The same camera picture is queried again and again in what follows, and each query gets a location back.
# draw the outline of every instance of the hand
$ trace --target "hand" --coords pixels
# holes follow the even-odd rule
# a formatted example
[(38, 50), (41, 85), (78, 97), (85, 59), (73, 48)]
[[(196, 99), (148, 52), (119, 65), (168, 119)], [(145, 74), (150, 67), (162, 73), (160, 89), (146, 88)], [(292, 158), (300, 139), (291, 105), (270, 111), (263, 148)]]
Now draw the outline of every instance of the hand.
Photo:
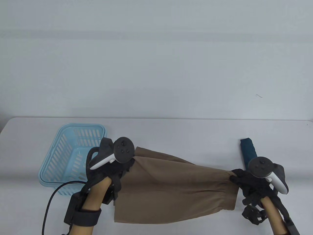
[(264, 178), (257, 178), (251, 173), (242, 170), (232, 170), (237, 176), (230, 176), (229, 180), (234, 184), (237, 184), (241, 189), (245, 199), (242, 201), (244, 205), (259, 204), (260, 200), (266, 196), (272, 198), (276, 197), (276, 194), (269, 186), (269, 182)]

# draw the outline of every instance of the vr controller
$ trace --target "vr controller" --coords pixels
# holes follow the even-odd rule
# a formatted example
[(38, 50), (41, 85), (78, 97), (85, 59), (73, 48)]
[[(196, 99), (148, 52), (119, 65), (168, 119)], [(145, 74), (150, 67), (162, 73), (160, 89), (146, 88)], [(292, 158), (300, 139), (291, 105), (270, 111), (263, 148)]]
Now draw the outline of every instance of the vr controller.
[(126, 163), (134, 156), (134, 152), (134, 144), (127, 137), (120, 137), (114, 143), (109, 138), (103, 138), (98, 154), (89, 162), (89, 168), (95, 170), (115, 160), (119, 163)]
[(258, 178), (265, 178), (281, 194), (289, 192), (283, 166), (273, 163), (266, 157), (256, 157), (250, 160), (248, 168), (252, 175)]

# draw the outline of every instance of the forearm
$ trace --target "forearm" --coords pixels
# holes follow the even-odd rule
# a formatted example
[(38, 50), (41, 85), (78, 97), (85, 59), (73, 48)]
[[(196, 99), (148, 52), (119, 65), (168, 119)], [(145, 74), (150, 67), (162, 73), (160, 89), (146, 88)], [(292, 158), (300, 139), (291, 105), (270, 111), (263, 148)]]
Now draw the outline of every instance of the forearm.
[[(90, 189), (90, 192), (84, 202), (82, 209), (90, 211), (98, 211), (102, 204), (104, 194), (111, 184), (110, 178), (105, 178), (100, 183)], [(73, 225), (70, 235), (92, 235), (94, 227), (81, 227)]]
[(271, 224), (274, 235), (285, 235), (288, 231), (285, 227), (285, 223), (269, 197), (261, 199), (261, 203), (266, 211), (269, 223)]

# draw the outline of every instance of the white table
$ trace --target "white table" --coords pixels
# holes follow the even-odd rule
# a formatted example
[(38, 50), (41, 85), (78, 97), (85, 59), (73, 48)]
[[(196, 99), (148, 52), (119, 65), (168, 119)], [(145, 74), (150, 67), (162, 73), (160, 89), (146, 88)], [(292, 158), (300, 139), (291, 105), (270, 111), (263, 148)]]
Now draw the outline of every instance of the white table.
[[(312, 122), (33, 117), (11, 119), (0, 134), (0, 234), (41, 234), (53, 189), (41, 186), (37, 173), (57, 130), (66, 123), (99, 123), (113, 140), (127, 136), (135, 146), (226, 170), (243, 168), (239, 140), (250, 137), (259, 156), (284, 166), (290, 192), (281, 199), (299, 232), (312, 234)], [(255, 226), (241, 216), (242, 199), (239, 192), (234, 211), (166, 225), (114, 223), (114, 207), (103, 205), (94, 234), (272, 234), (268, 221)], [(67, 233), (63, 218), (68, 202), (69, 197), (55, 195), (45, 234)]]

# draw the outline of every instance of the black cable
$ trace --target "black cable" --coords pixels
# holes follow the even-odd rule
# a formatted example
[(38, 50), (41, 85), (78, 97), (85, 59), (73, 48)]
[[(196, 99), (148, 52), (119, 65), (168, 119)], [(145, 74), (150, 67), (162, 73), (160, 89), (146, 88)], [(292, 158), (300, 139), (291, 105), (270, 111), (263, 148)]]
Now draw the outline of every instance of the black cable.
[(86, 182), (84, 181), (79, 181), (79, 180), (74, 180), (74, 181), (69, 181), (69, 182), (66, 182), (64, 184), (61, 184), (59, 187), (57, 187), (57, 189), (53, 192), (53, 194), (51, 195), (50, 199), (49, 199), (49, 202), (48, 202), (48, 205), (47, 205), (47, 209), (46, 209), (46, 213), (44, 214), (44, 222), (42, 224), (42, 231), (41, 231), (41, 235), (44, 235), (44, 227), (46, 225), (46, 220), (47, 220), (47, 215), (48, 215), (48, 210), (49, 210), (49, 206), (51, 204), (51, 201), (52, 201), (52, 198), (53, 196), (56, 194), (56, 192), (62, 188), (63, 186), (65, 185), (68, 185), (68, 184), (75, 184), (75, 183), (79, 183), (79, 184), (86, 184)]

